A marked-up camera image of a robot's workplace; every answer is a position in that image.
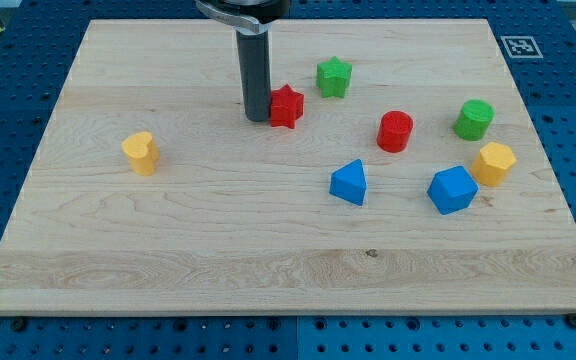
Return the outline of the silver clamp robot arm end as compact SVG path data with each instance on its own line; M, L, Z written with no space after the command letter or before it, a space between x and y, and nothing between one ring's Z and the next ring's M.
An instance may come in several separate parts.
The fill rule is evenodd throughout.
M290 0L196 0L206 17L228 25L243 35L267 32L271 24L289 12Z

